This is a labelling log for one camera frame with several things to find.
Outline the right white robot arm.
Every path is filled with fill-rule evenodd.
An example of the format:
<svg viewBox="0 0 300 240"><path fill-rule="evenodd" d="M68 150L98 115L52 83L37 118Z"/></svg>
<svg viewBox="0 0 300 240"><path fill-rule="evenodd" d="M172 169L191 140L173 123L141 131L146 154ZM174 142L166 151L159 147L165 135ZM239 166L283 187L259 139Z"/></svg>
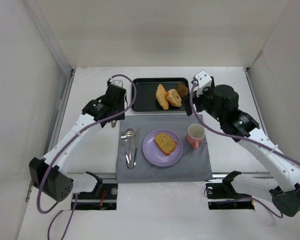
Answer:
<svg viewBox="0 0 300 240"><path fill-rule="evenodd" d="M233 139L250 152L271 174L269 180L232 171L222 180L227 198L238 201L252 196L271 202L281 216L293 217L300 211L300 162L282 153L266 136L259 123L239 110L239 95L229 85L198 87L193 81L183 106L188 116L205 111L219 122L216 131L200 120L207 130Z"/></svg>

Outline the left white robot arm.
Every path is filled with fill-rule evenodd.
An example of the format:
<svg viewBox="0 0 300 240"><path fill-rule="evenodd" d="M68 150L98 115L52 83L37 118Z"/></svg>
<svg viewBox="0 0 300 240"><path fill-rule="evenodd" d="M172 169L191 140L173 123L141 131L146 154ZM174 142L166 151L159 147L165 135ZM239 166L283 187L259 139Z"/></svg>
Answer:
<svg viewBox="0 0 300 240"><path fill-rule="evenodd" d="M44 177L43 193L56 202L63 201L70 193L101 191L102 179L92 172L68 174L72 161L90 139L111 121L123 120L126 90L116 84L107 87L105 95L93 99L82 109L78 120L66 136L42 158L29 163L31 181L36 188Z"/></svg>

